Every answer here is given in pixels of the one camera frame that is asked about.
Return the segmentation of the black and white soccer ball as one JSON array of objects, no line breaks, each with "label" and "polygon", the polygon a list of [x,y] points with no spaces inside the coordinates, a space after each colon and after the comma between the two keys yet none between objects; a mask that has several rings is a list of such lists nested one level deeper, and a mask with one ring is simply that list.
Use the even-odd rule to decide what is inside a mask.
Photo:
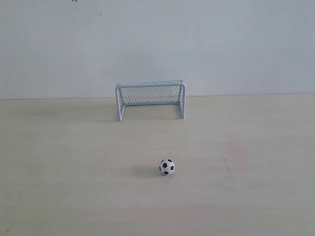
[{"label": "black and white soccer ball", "polygon": [[159,163],[159,171],[162,175],[170,175],[175,170],[175,163],[171,159],[163,159]]}]

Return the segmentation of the small white soccer goal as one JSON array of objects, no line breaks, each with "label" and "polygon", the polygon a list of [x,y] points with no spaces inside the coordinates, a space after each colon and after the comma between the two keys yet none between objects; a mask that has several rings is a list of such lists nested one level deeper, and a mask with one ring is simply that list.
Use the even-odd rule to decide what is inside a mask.
[{"label": "small white soccer goal", "polygon": [[186,115],[186,85],[183,80],[116,83],[119,121],[125,107],[147,105],[178,105],[181,118]]}]

